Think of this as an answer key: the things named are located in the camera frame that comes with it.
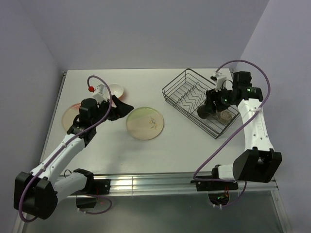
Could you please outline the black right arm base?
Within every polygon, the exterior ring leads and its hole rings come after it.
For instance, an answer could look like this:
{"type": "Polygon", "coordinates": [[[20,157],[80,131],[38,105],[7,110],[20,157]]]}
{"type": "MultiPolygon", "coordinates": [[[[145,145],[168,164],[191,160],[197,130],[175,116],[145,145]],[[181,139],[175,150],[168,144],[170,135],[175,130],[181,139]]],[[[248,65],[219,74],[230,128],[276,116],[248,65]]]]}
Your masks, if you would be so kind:
{"type": "Polygon", "coordinates": [[[230,182],[199,182],[192,180],[190,183],[195,184],[196,191],[198,192],[214,192],[208,195],[209,201],[215,205],[227,205],[230,200],[229,191],[238,190],[239,186],[237,183],[230,182]]]}

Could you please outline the speckled beige cup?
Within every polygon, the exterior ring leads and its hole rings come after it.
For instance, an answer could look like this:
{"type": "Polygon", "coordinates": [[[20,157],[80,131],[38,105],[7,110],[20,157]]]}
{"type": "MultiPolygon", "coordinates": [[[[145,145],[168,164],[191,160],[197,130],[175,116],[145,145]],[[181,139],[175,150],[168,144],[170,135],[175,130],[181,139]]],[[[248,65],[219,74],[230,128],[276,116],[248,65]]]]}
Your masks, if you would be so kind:
{"type": "Polygon", "coordinates": [[[227,125],[230,123],[230,121],[232,120],[232,114],[230,111],[221,111],[218,113],[218,121],[223,124],[223,125],[227,125]]]}

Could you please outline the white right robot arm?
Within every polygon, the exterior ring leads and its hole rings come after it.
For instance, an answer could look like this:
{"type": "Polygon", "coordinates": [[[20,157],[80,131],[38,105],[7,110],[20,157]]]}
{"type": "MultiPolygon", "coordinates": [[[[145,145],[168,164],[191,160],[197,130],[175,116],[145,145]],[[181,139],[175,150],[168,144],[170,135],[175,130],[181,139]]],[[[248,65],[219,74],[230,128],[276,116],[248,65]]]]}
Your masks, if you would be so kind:
{"type": "Polygon", "coordinates": [[[251,84],[250,72],[234,73],[232,88],[227,89],[227,77],[215,72],[211,79],[214,89],[206,92],[206,111],[221,112],[235,105],[242,117],[245,150],[231,165],[219,165],[218,173],[210,177],[211,186],[221,189],[227,181],[268,183],[278,169],[282,155],[275,151],[266,129],[259,87],[251,84]]]}

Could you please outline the dark brown tumbler cup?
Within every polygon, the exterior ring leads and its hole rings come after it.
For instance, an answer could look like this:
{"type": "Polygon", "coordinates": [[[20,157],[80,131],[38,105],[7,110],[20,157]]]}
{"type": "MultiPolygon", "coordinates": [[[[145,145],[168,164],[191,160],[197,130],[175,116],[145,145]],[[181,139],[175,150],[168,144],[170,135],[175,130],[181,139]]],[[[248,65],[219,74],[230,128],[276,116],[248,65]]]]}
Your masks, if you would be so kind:
{"type": "Polygon", "coordinates": [[[215,104],[203,104],[197,108],[197,114],[201,119],[207,119],[216,114],[215,104]]]}

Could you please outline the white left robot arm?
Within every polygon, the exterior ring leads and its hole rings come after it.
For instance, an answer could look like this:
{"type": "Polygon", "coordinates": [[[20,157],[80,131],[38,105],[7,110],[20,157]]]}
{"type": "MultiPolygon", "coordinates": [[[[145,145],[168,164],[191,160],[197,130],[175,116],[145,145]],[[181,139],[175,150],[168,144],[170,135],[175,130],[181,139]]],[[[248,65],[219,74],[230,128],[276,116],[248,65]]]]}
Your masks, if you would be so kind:
{"type": "Polygon", "coordinates": [[[27,213],[34,218],[47,219],[69,195],[92,194],[95,182],[90,171],[78,168],[66,178],[58,178],[71,160],[88,146],[99,124],[123,118],[133,109],[116,96],[101,102],[94,98],[82,100],[78,115],[52,154],[30,172],[21,172],[15,178],[13,205],[20,218],[27,222],[23,216],[27,213]]]}

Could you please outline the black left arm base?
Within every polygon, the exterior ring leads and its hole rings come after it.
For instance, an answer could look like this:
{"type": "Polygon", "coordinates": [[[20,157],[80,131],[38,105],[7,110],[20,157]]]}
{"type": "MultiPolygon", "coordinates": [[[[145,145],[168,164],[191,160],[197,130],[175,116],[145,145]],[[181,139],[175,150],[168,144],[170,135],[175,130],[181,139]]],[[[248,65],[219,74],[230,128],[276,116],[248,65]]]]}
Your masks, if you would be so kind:
{"type": "MultiPolygon", "coordinates": [[[[80,191],[82,194],[91,194],[96,196],[109,194],[111,187],[110,179],[95,179],[92,172],[80,168],[74,170],[73,172],[83,174],[87,178],[85,188],[80,191]]],[[[98,197],[77,198],[76,206],[79,209],[92,209],[97,204],[98,199],[98,197]]]]}

